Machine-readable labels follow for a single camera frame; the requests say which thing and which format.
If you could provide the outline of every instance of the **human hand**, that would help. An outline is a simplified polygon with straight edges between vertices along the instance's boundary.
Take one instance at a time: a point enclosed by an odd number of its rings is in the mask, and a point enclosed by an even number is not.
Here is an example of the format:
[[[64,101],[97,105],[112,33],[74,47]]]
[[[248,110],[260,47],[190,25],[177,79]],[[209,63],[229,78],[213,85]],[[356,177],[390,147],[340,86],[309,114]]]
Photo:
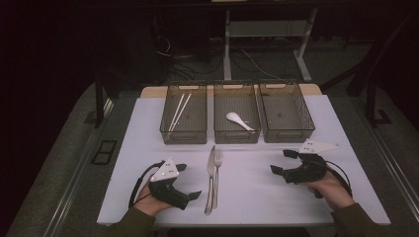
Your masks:
[[[161,201],[151,195],[150,188],[148,187],[148,184],[150,183],[150,178],[148,179],[147,183],[145,183],[142,190],[139,192],[137,201],[135,202],[133,207],[141,210],[142,212],[148,215],[156,216],[160,211],[173,207],[173,205]]]
[[[315,182],[302,183],[301,185],[307,186],[308,190],[312,193],[314,193],[315,190],[318,190],[333,210],[355,203],[339,180],[329,171],[326,172],[323,179]]]

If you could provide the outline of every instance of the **fork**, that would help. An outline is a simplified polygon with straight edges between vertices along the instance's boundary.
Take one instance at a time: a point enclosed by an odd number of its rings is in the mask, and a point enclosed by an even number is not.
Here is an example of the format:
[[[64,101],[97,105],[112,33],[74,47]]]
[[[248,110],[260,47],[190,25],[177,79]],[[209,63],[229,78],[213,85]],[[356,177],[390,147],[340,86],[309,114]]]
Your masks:
[[[212,209],[216,209],[218,205],[218,168],[221,167],[222,164],[222,158],[219,155],[218,151],[215,153],[215,159],[214,165],[215,165],[215,177],[213,182],[213,201],[212,201]]]

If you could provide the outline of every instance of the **knife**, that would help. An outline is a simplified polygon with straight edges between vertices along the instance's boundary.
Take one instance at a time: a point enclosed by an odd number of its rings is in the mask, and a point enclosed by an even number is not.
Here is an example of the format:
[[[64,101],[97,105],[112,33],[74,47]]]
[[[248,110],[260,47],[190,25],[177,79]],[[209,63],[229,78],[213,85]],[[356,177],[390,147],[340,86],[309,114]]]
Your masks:
[[[215,170],[214,160],[215,159],[215,145],[209,154],[209,162],[207,164],[207,170],[209,171],[209,198],[207,200],[206,214],[210,214],[212,211],[212,199],[213,199],[213,173]]]

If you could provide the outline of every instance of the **white tabletop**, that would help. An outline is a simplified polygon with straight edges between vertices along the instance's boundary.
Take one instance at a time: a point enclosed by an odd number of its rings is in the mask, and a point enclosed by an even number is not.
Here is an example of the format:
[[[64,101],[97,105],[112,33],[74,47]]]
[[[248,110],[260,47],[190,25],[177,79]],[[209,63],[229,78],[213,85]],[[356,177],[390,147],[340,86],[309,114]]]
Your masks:
[[[361,167],[327,96],[304,96],[316,126],[310,139],[338,143],[341,148],[321,152],[325,160],[337,163],[349,176],[354,199],[376,223],[389,219]],[[306,187],[287,184],[271,172],[270,165],[295,168],[298,159],[285,158],[282,150],[301,144],[220,144],[223,163],[219,170],[218,208],[205,215],[209,189],[207,162],[214,145],[212,98],[208,100],[208,143],[165,145],[159,131],[164,98],[137,99],[118,161],[98,217],[100,224],[121,220],[138,177],[150,165],[172,157],[188,168],[174,187],[185,194],[203,191],[185,210],[171,208],[157,215],[155,227],[213,226],[310,226],[331,224],[330,208]]]

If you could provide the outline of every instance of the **green sleeve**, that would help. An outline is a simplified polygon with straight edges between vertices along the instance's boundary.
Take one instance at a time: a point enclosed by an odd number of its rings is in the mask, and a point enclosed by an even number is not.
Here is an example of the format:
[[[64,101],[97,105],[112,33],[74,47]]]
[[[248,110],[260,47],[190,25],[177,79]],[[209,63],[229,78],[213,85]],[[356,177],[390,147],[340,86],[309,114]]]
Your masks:
[[[394,237],[386,226],[374,223],[358,203],[332,212],[339,237]]]
[[[145,237],[148,235],[151,227],[156,220],[142,211],[131,207],[120,222],[111,225],[108,228],[108,237]]]

